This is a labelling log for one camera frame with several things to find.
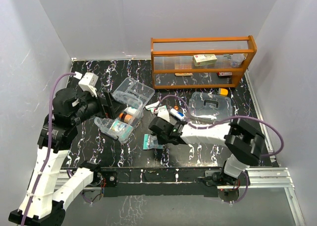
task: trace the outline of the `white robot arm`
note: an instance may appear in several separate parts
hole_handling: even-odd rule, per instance
[[[158,144],[213,143],[227,146],[232,155],[227,159],[215,185],[232,184],[242,171],[258,166],[263,149],[264,135],[242,119],[208,128],[209,125],[179,121],[175,125],[160,116],[153,119],[149,129],[157,136]]]
[[[60,168],[78,133],[77,125],[95,116],[115,119],[126,108],[109,92],[104,92],[104,97],[98,96],[95,89],[97,79],[97,75],[86,73],[79,81],[83,92],[64,88],[56,93],[53,99],[52,147],[49,151],[47,116],[38,140],[38,157],[26,196],[20,207],[10,213],[9,221],[31,226],[61,225],[65,210],[74,198],[88,184],[100,182],[97,177],[100,166],[84,162],[75,175],[54,192]]]

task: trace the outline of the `white tube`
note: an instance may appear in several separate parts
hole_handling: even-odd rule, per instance
[[[127,114],[134,116],[135,113],[137,112],[136,108],[133,107],[128,107],[124,110]]]
[[[178,112],[176,109],[170,109],[169,113],[179,119],[180,121],[183,121],[185,119],[185,115],[182,113]]]

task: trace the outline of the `white plastic part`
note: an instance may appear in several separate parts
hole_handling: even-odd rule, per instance
[[[169,122],[169,112],[168,112],[168,110],[166,110],[166,109],[159,110],[157,112],[157,114],[158,114],[158,117],[160,117],[162,119],[165,119],[167,122]]]
[[[78,80],[80,80],[83,77],[83,74],[81,74],[80,72],[76,71],[75,73],[76,75],[74,75],[74,77],[77,78]]]
[[[94,179],[94,173],[87,168],[78,168],[77,172],[54,195],[53,200],[63,201],[63,209],[67,210],[76,196]]]
[[[94,97],[97,97],[95,84],[98,81],[98,76],[92,72],[86,72],[84,77],[78,82],[78,85],[83,91],[89,91]]]
[[[52,211],[52,198],[54,193],[54,188],[56,185],[57,177],[61,168],[61,165],[64,162],[65,157],[68,154],[68,150],[59,151],[58,153],[53,153],[51,149],[50,158],[46,164],[43,172],[40,172],[40,169],[43,165],[43,162],[47,155],[47,147],[42,149],[38,148],[38,157],[36,160],[36,165],[31,177],[29,187],[27,189],[27,194],[19,207],[19,210],[25,211],[26,205],[29,201],[31,192],[35,183],[35,180],[39,174],[42,174],[40,181],[36,187],[35,193],[33,195],[33,200],[28,212],[27,217],[33,218],[34,215],[37,215],[39,219],[49,215]]]
[[[169,113],[179,119],[180,121],[183,121],[186,117],[182,113],[178,112],[176,109],[170,109]]]
[[[124,110],[127,114],[134,116],[138,111],[136,108],[128,107]]]
[[[227,159],[223,171],[229,176],[238,178],[240,173],[249,167],[249,165],[245,165],[244,163],[240,162],[233,154],[231,154],[231,156]]]
[[[145,106],[145,109],[146,109],[146,110],[149,110],[149,109],[151,109],[151,108],[156,107],[158,104],[159,104],[159,101],[158,101],[158,102],[155,102],[155,103],[153,103],[153,104],[150,104],[150,105]]]
[[[203,127],[205,124],[194,124]],[[184,125],[180,136],[187,144],[189,143],[212,143],[225,146],[224,136],[229,133],[230,125],[223,123],[209,129],[195,129],[188,124]]]

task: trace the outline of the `clear plastic lid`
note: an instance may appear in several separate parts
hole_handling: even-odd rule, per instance
[[[191,118],[203,122],[220,121],[232,116],[231,99],[212,93],[194,92],[188,106]]]
[[[135,100],[141,100],[144,107],[150,101],[154,93],[155,90],[153,88],[127,77],[113,92],[113,97],[115,100],[137,109],[138,106],[134,106]]]

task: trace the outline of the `transparent container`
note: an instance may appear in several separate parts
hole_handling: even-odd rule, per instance
[[[155,90],[148,87],[137,80],[126,78],[120,86],[113,92],[113,98],[133,107],[137,111],[128,123],[121,122],[117,119],[98,118],[94,122],[100,131],[113,139],[119,140],[121,143],[128,141],[129,135],[137,126],[143,116],[143,109],[154,95]]]
[[[194,92],[189,100],[190,118],[214,122],[232,116],[231,99],[212,93]]]
[[[241,63],[244,61],[245,56],[243,54],[234,54],[231,56],[230,65],[232,67],[239,67]]]

